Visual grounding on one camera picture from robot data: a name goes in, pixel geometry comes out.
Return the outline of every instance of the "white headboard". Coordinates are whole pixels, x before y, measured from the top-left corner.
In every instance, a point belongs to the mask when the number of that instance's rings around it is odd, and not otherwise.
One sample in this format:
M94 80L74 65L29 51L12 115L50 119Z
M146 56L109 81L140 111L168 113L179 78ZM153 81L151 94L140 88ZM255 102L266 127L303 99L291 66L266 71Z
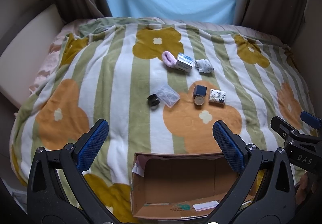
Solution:
M25 25L0 56L0 92L17 108L29 97L28 88L62 27L52 4Z

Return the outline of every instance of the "cardboard box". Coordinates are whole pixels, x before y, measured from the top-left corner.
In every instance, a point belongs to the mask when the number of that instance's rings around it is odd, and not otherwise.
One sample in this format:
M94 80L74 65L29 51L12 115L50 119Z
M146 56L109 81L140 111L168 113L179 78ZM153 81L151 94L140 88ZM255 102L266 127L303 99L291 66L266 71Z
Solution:
M178 54L177 62L175 63L175 68L185 72L190 72L193 66L193 59L191 57L186 56L182 53Z
M132 172L132 213L147 220L205 217L214 209L214 201L222 200L238 177L222 153L136 153ZM254 185L245 201L255 193Z

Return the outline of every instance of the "metal bolt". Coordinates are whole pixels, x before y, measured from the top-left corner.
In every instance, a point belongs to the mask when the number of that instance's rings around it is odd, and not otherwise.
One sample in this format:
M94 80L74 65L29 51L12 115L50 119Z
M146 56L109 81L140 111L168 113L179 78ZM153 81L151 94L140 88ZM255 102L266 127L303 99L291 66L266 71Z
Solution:
M285 149L283 148L277 148L278 152L281 153L281 154L284 154L285 153Z
M250 149L250 150L255 150L256 149L256 146L254 144L248 144L247 147Z
M37 153L41 153L41 152L43 152L43 147L39 147L39 148L37 148L37 149L36 149L36 152L37 152Z
M74 146L74 144L73 144L73 143L67 143L67 144L65 145L65 149L72 149L72 148L73 148L73 146Z

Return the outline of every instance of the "striped blanket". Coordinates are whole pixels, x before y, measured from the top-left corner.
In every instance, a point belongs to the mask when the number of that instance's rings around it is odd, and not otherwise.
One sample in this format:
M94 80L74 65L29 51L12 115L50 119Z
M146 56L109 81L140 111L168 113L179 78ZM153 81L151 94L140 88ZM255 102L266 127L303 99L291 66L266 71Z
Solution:
M56 71L22 105L11 135L11 161L28 180L36 148L61 149L75 143L99 118L110 133L90 170L93 191L122 222L137 222L130 210L130 179L135 152L208 153L220 151L212 125L223 120L246 143L265 150L283 146L270 127L278 115L301 133L313 134L300 113L313 114L308 89L287 47L232 31L200 30L136 19L102 18L66 36ZM214 72L184 73L165 66L161 54L182 52L208 59ZM172 108L156 110L147 96L163 84L180 94ZM193 103L195 85L227 92L226 105ZM301 170L292 166L295 179ZM59 171L72 204L78 205Z

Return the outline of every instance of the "navy blue box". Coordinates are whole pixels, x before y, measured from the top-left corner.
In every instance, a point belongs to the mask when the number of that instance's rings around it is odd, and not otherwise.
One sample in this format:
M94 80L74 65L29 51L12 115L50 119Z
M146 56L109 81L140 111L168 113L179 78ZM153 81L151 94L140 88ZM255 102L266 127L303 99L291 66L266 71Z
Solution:
M206 92L207 92L207 87L205 86L201 86L201 85L197 85L194 87L194 93L193 96L206 96Z

